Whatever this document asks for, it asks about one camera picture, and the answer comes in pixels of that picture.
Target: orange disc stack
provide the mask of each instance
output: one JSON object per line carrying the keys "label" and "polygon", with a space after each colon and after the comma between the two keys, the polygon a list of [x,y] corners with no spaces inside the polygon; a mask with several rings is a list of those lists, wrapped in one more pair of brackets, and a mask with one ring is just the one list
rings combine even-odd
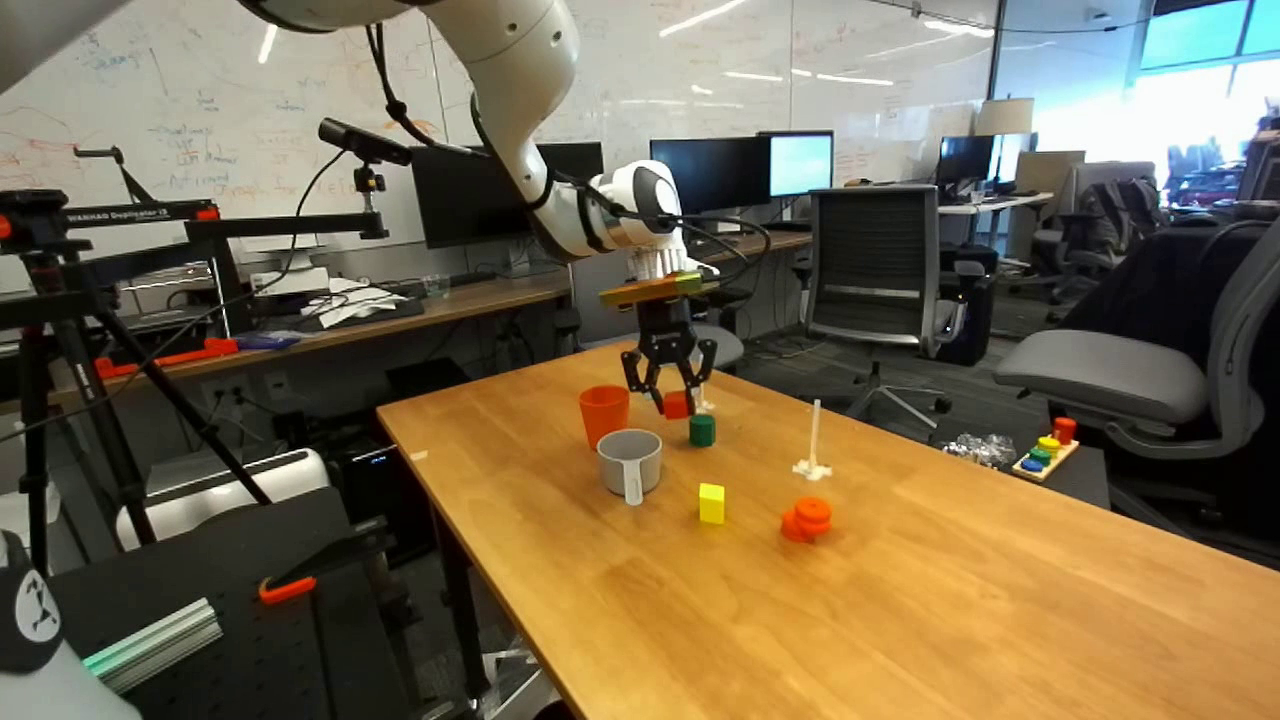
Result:
{"label": "orange disc stack", "polygon": [[795,542],[813,542],[831,532],[831,506],[817,497],[801,497],[795,507],[782,514],[782,537]]}

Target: mug handle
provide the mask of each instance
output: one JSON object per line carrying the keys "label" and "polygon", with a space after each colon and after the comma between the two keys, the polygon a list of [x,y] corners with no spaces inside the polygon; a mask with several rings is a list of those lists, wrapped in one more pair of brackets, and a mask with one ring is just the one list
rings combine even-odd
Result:
{"label": "mug handle", "polygon": [[644,484],[640,479],[640,461],[627,460],[622,462],[622,497],[627,505],[636,506],[644,502]]}

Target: black tripod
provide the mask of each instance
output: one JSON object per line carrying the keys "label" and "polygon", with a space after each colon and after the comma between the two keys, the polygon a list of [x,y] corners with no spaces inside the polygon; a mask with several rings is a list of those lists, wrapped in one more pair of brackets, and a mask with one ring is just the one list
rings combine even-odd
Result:
{"label": "black tripod", "polygon": [[46,323],[52,327],[58,346],[70,365],[81,400],[99,430],[104,455],[120,489],[120,503],[129,515],[138,542],[146,544],[156,541],[145,509],[146,482],[129,452],[119,419],[105,400],[106,389],[88,351],[86,316],[101,323],[115,342],[141,364],[151,383],[173,404],[182,419],[218,455],[253,500],[259,505],[271,502],[218,438],[216,429],[206,423],[159,365],[147,361],[146,350],[116,318],[106,293],[99,291],[84,272],[79,254],[92,245],[67,237],[67,220],[61,214],[65,204],[67,196],[58,190],[0,192],[0,254],[19,255],[36,290],[35,297],[0,302],[0,329],[22,328],[22,421],[28,430],[27,469],[19,482],[19,491],[27,493],[28,500],[31,560],[45,575],[49,570],[45,525],[45,492],[49,486],[45,443],[45,421],[49,418],[49,387],[45,382],[49,346],[44,337]]}

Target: lamp shade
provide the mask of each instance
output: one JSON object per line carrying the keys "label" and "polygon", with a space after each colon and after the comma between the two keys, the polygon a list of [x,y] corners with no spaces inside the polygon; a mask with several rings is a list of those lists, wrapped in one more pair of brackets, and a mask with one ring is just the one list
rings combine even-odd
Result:
{"label": "lamp shade", "polygon": [[987,100],[978,111],[974,135],[1025,135],[1032,132],[1032,110],[1036,101],[1030,97],[1011,97],[1009,100]]}

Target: backpack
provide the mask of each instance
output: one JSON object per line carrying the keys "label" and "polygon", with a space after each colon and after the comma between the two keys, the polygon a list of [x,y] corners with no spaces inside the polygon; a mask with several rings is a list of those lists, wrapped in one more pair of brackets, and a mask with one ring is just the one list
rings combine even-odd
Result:
{"label": "backpack", "polygon": [[1093,215],[1085,233],[1088,250],[1111,256],[1128,254],[1169,225],[1151,178],[1096,182],[1084,188],[1076,206]]}

